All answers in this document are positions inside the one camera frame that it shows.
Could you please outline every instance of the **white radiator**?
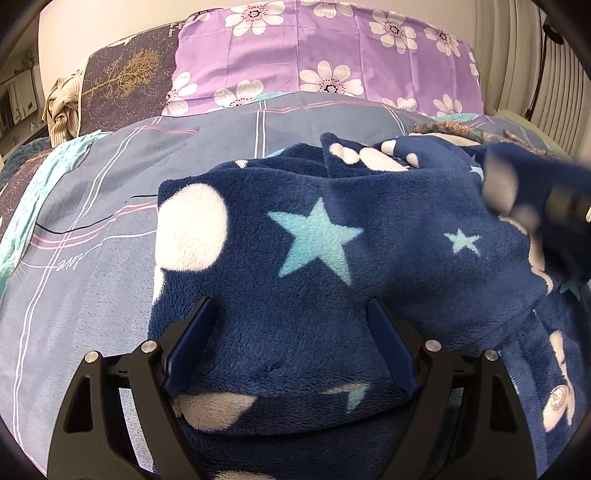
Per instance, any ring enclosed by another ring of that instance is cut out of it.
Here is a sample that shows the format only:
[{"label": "white radiator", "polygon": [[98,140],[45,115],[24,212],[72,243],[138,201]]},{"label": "white radiator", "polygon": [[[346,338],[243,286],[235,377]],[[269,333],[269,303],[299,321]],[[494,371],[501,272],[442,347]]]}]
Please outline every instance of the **white radiator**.
[{"label": "white radiator", "polygon": [[[531,0],[476,0],[475,52],[486,113],[525,115],[540,68],[544,13]],[[591,82],[572,49],[548,40],[531,122],[577,155],[591,110]]]}]

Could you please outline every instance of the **green fabric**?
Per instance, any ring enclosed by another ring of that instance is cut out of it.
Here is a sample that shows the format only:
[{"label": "green fabric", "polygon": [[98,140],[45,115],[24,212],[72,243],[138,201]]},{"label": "green fabric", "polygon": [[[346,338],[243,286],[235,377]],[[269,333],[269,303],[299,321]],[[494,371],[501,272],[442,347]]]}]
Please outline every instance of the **green fabric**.
[{"label": "green fabric", "polygon": [[454,113],[453,115],[431,116],[429,118],[433,118],[438,122],[471,122],[479,116],[478,113]]},{"label": "green fabric", "polygon": [[517,115],[517,113],[511,112],[509,110],[499,110],[495,116],[497,116],[499,118],[505,118],[507,120],[511,120],[512,122],[515,122],[517,125],[520,125],[524,128],[527,128],[528,130],[531,130],[533,133],[538,135],[544,141],[544,143],[546,144],[546,147],[549,150],[551,150],[552,152],[554,152],[562,157],[569,156],[569,154],[566,153],[564,151],[564,149],[562,149],[562,147],[560,145],[558,145],[558,143],[556,143],[554,140],[552,140],[547,134],[542,132],[542,130],[540,130],[533,123],[528,122],[522,116]]},{"label": "green fabric", "polygon": [[0,300],[10,275],[31,240],[43,202],[60,178],[80,164],[92,142],[109,134],[99,130],[62,143],[33,175],[0,242]]}]

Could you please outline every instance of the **beige fabric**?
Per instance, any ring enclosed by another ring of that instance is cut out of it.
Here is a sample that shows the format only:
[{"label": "beige fabric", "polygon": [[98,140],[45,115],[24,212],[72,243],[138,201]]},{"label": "beige fabric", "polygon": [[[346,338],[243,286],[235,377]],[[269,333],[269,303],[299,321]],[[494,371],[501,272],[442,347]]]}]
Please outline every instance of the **beige fabric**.
[{"label": "beige fabric", "polygon": [[52,147],[78,135],[78,98],[82,77],[82,70],[76,70],[69,77],[58,78],[47,96],[43,120],[47,122]]}]

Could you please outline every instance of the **floral pillow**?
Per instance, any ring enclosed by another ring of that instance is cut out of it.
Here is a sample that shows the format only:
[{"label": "floral pillow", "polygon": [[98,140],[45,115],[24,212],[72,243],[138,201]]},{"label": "floral pillow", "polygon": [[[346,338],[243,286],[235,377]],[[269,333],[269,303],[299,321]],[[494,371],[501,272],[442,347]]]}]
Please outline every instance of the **floral pillow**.
[{"label": "floral pillow", "polygon": [[396,12],[331,0],[192,15],[178,35],[176,65],[163,115],[195,115],[299,90],[431,116],[483,113],[466,43]]}]

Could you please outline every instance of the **light blue star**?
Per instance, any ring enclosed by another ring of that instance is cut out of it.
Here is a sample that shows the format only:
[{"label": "light blue star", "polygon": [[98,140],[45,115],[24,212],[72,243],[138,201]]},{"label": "light blue star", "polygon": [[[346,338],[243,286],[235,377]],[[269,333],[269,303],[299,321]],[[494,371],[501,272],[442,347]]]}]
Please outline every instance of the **light blue star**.
[{"label": "light blue star", "polygon": [[268,212],[267,215],[295,237],[279,271],[280,277],[285,277],[318,258],[347,285],[351,285],[343,245],[363,232],[362,228],[332,223],[324,209],[322,198],[318,199],[308,216],[287,212]]},{"label": "light blue star", "polygon": [[567,280],[560,286],[560,293],[571,292],[578,301],[581,301],[581,292],[579,284],[574,280]]},{"label": "light blue star", "polygon": [[363,385],[349,392],[349,395],[347,397],[347,413],[351,413],[354,409],[356,409],[359,406],[359,404],[365,398],[365,394],[368,388],[369,385]]},{"label": "light blue star", "polygon": [[463,248],[467,248],[480,256],[480,251],[474,246],[474,242],[480,238],[480,235],[466,236],[460,229],[457,229],[457,233],[444,233],[444,235],[453,243],[454,255]]},{"label": "light blue star", "polygon": [[482,171],[482,167],[470,167],[470,173],[478,173],[478,175],[480,175],[480,179],[484,180],[484,172]]}]

